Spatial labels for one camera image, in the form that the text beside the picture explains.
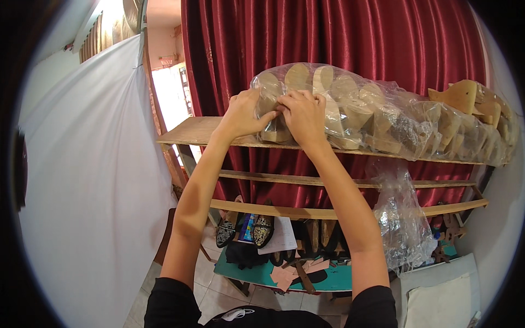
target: plastic wrap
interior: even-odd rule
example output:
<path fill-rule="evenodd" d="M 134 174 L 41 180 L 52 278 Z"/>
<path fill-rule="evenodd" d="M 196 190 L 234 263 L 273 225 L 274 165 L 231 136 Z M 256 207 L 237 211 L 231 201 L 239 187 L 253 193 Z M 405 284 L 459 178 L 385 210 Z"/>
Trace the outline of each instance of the plastic wrap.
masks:
<path fill-rule="evenodd" d="M 399 274 L 405 264 L 420 266 L 430 259 L 437 241 L 417 201 L 406 162 L 377 158 L 366 170 L 381 184 L 374 214 L 381 228 L 388 269 Z"/>
<path fill-rule="evenodd" d="M 277 98 L 291 90 L 323 95 L 327 101 L 325 133 L 339 149 L 389 153 L 411 161 L 426 158 L 502 165 L 510 160 L 518 138 L 516 114 L 477 82 L 472 114 L 429 101 L 396 82 L 372 81 L 326 64 L 300 62 L 270 68 L 255 76 L 250 87 L 261 90 L 257 118 L 275 110 Z M 433 90 L 435 97 L 446 98 L 441 94 Z M 295 144 L 282 115 L 258 137 Z"/>

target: teal workbench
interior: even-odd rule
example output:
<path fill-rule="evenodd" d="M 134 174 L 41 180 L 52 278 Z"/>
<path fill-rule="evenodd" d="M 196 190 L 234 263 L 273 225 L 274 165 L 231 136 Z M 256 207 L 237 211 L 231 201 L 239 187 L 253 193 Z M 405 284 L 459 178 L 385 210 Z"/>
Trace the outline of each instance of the teal workbench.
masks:
<path fill-rule="evenodd" d="M 250 283 L 277 288 L 277 284 L 270 278 L 270 273 L 274 269 L 274 265 L 268 261 L 261 266 L 253 267 L 252 269 L 240 270 L 237 264 L 226 263 L 226 248 L 220 253 L 220 257 L 215 265 L 214 272 L 225 278 L 239 290 L 239 292 L 248 296 L 248 287 Z M 326 270 L 328 278 L 314 283 L 313 286 L 318 292 L 342 292 L 352 290 L 352 267 L 351 266 L 337 266 L 329 267 Z M 306 291 L 301 283 L 296 283 L 290 286 L 289 290 Z"/>

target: red satin curtain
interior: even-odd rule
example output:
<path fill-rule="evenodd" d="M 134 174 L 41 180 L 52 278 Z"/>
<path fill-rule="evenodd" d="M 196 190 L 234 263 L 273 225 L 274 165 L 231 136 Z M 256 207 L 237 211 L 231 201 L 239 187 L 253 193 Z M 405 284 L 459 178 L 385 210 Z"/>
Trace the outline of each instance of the red satin curtain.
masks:
<path fill-rule="evenodd" d="M 221 116 L 229 97 L 261 71 L 290 62 L 327 63 L 427 95 L 461 79 L 485 83 L 474 17 L 461 0 L 182 0 L 186 69 L 194 112 Z M 353 178 L 372 158 L 338 154 Z M 231 147 L 224 169 L 318 176 L 302 151 Z M 409 162 L 414 180 L 469 179 L 472 165 Z M 420 189 L 421 206 L 457 203 L 464 188 Z M 377 192 L 362 191 L 373 207 Z M 215 197 L 330 208 L 323 187 L 220 178 Z"/>

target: wrist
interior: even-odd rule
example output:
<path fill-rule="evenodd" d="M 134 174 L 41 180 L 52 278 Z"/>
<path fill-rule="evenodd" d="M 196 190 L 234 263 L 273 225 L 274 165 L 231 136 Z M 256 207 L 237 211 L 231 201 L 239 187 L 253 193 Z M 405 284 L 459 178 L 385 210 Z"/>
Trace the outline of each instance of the wrist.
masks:
<path fill-rule="evenodd" d="M 210 137 L 210 141 L 214 140 L 218 143 L 224 143 L 228 144 L 228 146 L 232 143 L 232 141 L 235 139 L 235 136 L 229 132 L 228 128 L 224 128 L 219 124 L 219 126 L 212 132 L 212 136 Z"/>
<path fill-rule="evenodd" d="M 328 140 L 324 139 L 317 143 L 310 143 L 302 148 L 308 158 L 314 162 L 319 157 L 324 157 L 326 154 L 333 153 L 332 146 Z"/>

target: person's left hand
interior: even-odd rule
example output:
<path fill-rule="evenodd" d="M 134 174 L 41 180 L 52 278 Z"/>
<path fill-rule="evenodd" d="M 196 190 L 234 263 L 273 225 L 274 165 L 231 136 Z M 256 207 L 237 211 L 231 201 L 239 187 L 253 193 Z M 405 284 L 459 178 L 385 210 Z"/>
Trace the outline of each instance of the person's left hand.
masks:
<path fill-rule="evenodd" d="M 255 104 L 259 100 L 259 94 L 259 89 L 249 89 L 231 97 L 228 110 L 220 121 L 219 126 L 215 129 L 214 134 L 231 142 L 237 137 L 255 134 L 264 129 L 280 112 L 268 112 L 257 120 L 254 110 Z"/>

